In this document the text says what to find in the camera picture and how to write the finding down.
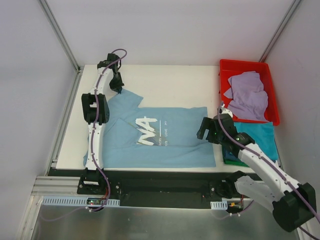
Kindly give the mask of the light blue printed t-shirt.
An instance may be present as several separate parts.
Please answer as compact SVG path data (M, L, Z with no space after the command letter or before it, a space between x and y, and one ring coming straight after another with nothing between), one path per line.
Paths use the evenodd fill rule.
M197 138L208 109L140 107L143 97L123 90L110 98L110 118L94 124L83 163L105 169L214 168L213 145Z

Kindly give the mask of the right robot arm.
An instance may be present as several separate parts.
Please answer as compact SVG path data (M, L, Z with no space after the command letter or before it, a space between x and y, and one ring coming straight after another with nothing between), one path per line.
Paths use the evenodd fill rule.
M234 198L240 194L251 198L269 210L287 232L312 218L320 218L315 189L309 183L301 184L270 160L251 136L237 131L228 113L219 113L214 118L204 117L197 138L205 138L229 150L263 181L257 183L246 173L237 171L226 179L228 196Z

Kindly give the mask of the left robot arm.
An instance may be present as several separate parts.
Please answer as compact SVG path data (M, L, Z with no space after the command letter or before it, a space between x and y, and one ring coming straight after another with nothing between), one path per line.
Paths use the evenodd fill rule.
M120 94L124 83L120 68L122 58L115 51L97 64L97 77L88 93L81 96L84 121L88 126L88 150L85 155L84 171L80 177L78 193L103 195L109 193L106 178L103 176L103 137L110 119L107 103L107 88Z

